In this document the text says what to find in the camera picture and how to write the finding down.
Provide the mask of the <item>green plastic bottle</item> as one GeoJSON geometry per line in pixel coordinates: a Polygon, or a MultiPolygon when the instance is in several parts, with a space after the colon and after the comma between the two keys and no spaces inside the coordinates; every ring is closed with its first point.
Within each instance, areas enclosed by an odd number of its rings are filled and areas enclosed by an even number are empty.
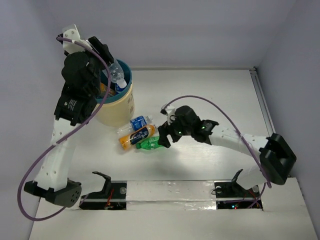
{"type": "Polygon", "coordinates": [[[162,147],[162,145],[158,144],[159,138],[160,138],[159,136],[152,136],[152,137],[146,138],[143,141],[137,143],[135,147],[138,150],[148,150],[148,151],[158,149],[162,147]]]}

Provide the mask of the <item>clear bottle white cap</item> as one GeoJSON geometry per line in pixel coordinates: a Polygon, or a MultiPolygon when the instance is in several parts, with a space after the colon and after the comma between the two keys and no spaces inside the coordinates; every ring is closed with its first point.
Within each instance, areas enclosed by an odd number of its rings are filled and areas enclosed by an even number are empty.
{"type": "Polygon", "coordinates": [[[115,85],[118,84],[121,87],[127,87],[124,71],[116,59],[114,60],[114,63],[109,66],[109,71],[112,83],[115,85]]]}

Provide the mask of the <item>blue label clear bottle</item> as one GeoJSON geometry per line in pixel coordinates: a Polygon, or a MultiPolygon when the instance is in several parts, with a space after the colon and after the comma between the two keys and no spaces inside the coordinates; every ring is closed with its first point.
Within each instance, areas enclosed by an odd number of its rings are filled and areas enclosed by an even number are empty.
{"type": "Polygon", "coordinates": [[[126,87],[121,87],[119,84],[115,85],[115,92],[116,94],[120,94],[126,87]]]}

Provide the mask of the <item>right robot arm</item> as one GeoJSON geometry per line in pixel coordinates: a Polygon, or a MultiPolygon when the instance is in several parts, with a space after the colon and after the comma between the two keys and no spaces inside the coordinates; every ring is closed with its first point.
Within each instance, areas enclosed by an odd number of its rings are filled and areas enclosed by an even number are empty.
{"type": "Polygon", "coordinates": [[[216,121],[200,119],[187,105],[179,108],[164,106],[160,112],[167,120],[158,127],[159,145],[169,148],[171,141],[176,143],[181,137],[190,136],[199,143],[228,148],[256,160],[253,167],[238,170],[231,181],[215,186],[215,193],[223,198],[242,196],[260,184],[282,186],[296,163],[296,155],[280,134],[241,134],[235,128],[224,127],[216,121]]]}

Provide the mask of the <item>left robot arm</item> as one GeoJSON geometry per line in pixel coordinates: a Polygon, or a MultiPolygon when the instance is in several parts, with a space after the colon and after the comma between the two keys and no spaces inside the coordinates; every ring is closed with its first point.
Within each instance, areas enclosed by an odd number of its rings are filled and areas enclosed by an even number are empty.
{"type": "Polygon", "coordinates": [[[102,107],[97,103],[101,94],[101,73],[108,69],[112,56],[108,46],[92,36],[87,43],[59,35],[61,43],[79,47],[67,50],[61,75],[65,81],[54,110],[50,147],[40,156],[43,160],[36,177],[22,180],[19,192],[64,208],[72,207],[81,196],[81,183],[68,178],[76,148],[76,132],[84,127],[102,107]]]}

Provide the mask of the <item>teal and cream bin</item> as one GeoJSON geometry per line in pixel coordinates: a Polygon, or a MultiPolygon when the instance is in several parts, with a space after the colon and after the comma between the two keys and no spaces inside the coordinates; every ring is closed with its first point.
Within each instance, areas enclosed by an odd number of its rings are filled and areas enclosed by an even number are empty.
{"type": "Polygon", "coordinates": [[[117,61],[124,72],[127,86],[115,96],[108,96],[95,115],[98,121],[110,127],[121,127],[127,124],[135,111],[131,68],[124,61],[120,59],[117,61]]]}

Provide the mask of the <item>small blue label bottle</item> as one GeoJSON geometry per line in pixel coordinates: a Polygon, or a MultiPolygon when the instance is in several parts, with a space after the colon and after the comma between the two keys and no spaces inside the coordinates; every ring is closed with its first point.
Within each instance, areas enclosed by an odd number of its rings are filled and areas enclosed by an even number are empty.
{"type": "Polygon", "coordinates": [[[129,133],[133,133],[144,126],[151,124],[152,120],[153,117],[151,115],[140,115],[131,119],[126,125],[120,127],[117,130],[117,133],[119,135],[127,135],[129,133]]]}

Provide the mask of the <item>orange bottle dark label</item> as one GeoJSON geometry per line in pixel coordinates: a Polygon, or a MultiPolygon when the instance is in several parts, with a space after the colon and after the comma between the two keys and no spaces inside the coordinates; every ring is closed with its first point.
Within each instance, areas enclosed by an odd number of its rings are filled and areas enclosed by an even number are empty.
{"type": "Polygon", "coordinates": [[[118,141],[124,150],[128,150],[142,140],[152,137],[157,130],[155,125],[147,124],[133,133],[120,137],[118,141]]]}

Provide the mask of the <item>silver taped front rail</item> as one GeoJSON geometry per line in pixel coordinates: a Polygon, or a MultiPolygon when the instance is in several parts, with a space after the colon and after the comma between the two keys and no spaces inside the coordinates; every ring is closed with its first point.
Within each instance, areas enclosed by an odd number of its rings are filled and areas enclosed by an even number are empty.
{"type": "Polygon", "coordinates": [[[225,194],[226,181],[115,181],[109,192],[82,196],[82,210],[127,211],[213,211],[221,209],[262,209],[258,186],[245,192],[225,194]]]}

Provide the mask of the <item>aluminium side rail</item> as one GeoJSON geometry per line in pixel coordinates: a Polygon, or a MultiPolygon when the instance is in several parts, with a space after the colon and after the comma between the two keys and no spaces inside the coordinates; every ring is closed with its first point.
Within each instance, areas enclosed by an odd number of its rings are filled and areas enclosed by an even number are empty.
{"type": "Polygon", "coordinates": [[[271,183],[284,185],[287,178],[290,176],[290,172],[297,158],[283,136],[275,131],[256,69],[251,69],[249,74],[269,134],[269,136],[265,138],[266,146],[263,146],[258,150],[260,153],[260,163],[262,164],[263,169],[266,170],[271,183]]]}

